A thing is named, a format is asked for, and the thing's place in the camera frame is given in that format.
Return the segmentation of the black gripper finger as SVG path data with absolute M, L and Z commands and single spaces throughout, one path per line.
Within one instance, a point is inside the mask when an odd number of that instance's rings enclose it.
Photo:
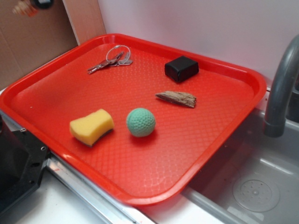
M 32 0 L 32 4 L 37 9 L 49 9 L 53 6 L 54 0 Z

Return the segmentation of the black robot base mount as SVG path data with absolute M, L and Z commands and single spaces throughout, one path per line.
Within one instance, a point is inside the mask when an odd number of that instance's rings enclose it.
M 11 131 L 0 119 L 0 215 L 36 191 L 48 147 L 29 131 Z

